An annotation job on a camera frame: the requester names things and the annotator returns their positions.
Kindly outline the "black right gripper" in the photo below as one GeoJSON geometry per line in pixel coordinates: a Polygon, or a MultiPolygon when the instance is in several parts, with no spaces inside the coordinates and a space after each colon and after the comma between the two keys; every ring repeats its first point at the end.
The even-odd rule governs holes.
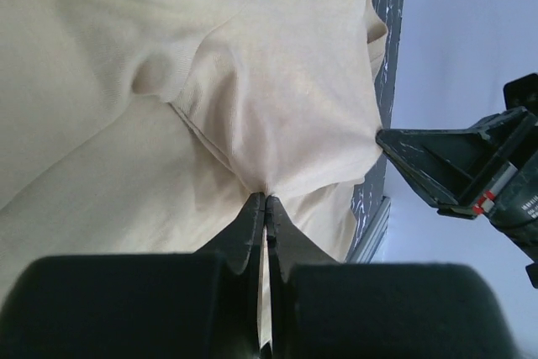
{"type": "Polygon", "coordinates": [[[503,92],[508,110],[467,129],[382,129],[376,142],[439,215],[487,214],[537,261],[537,127],[530,130],[537,74],[506,83],[503,92]]]}

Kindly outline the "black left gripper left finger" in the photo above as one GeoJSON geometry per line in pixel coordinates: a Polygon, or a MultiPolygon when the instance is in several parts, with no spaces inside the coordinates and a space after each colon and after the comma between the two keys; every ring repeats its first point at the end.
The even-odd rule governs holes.
{"type": "Polygon", "coordinates": [[[212,358],[260,356],[265,206],[264,194],[250,195],[236,218],[197,250],[224,262],[215,293],[212,358]]]}

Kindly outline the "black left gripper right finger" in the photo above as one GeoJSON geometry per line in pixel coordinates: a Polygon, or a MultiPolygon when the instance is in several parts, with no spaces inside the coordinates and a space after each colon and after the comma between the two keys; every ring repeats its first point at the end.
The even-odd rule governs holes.
{"type": "Polygon", "coordinates": [[[285,358],[296,339],[297,301],[291,280],[297,266],[334,265],[290,219],[279,198],[266,198],[266,242],[269,260],[272,356],[285,358]]]}

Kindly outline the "beige t-shirt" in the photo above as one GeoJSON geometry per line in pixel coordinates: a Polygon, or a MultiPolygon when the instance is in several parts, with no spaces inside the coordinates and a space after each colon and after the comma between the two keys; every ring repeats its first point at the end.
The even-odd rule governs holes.
{"type": "Polygon", "coordinates": [[[193,251],[253,192],[336,260],[380,155],[372,0],[1,0],[1,290],[193,251]]]}

